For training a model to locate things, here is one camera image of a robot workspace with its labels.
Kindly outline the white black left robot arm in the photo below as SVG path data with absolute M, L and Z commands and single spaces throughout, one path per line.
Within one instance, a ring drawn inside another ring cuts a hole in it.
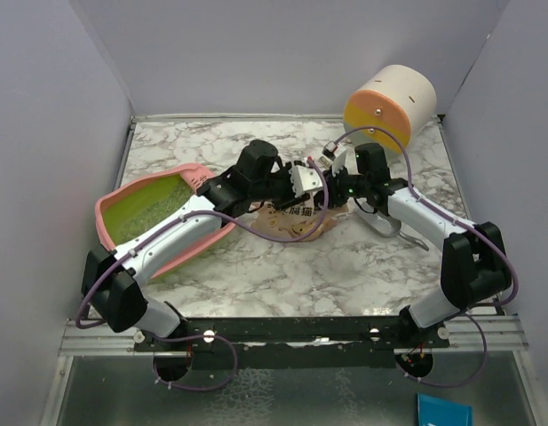
M 123 332 L 155 314 L 155 340 L 172 351 L 185 342 L 186 330 L 175 312 L 148 302 L 141 287 L 157 270 L 196 242 L 246 214 L 253 202 L 285 206 L 296 200 L 295 171 L 301 162 L 282 162 L 277 148 L 251 141 L 236 164 L 203 182 L 186 203 L 147 232 L 112 250 L 98 245 L 87 257 L 83 304 L 102 322 Z

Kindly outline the silver metal litter scoop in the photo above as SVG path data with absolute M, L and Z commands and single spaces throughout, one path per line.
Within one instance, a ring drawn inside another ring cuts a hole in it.
M 406 234 L 401 230 L 401 221 L 393 218 L 382 216 L 375 209 L 369 209 L 370 205 L 365 201 L 359 201 L 354 199 L 356 206 L 356 212 L 359 217 L 368 225 L 373 233 L 376 235 L 392 239 L 395 237 L 401 238 L 408 244 L 429 251 L 428 245 L 417 237 Z

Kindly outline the peach cat litter bag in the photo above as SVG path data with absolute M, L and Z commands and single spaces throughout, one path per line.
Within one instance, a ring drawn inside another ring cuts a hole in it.
M 349 211 L 347 205 L 328 209 L 322 224 L 304 241 L 313 241 L 335 227 L 338 223 L 337 216 Z M 272 202 L 267 202 L 257 211 L 257 217 L 251 224 L 251 228 L 267 236 L 295 240 L 308 233 L 318 223 L 321 211 L 314 208 L 311 200 L 301 202 L 286 210 L 276 210 Z

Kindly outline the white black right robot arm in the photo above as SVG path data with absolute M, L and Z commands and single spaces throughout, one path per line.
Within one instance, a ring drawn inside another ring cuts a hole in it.
M 397 336 L 408 347 L 425 341 L 430 328 L 508 289 L 512 275 L 505 262 L 502 235 L 490 222 L 478 225 L 452 215 L 425 198 L 403 178 L 390 175 L 378 143 L 354 149 L 357 173 L 345 167 L 346 150 L 334 142 L 322 151 L 331 165 L 325 173 L 332 208 L 353 200 L 359 216 L 384 238 L 402 234 L 407 225 L 424 237 L 422 247 L 441 251 L 440 285 L 401 309 Z

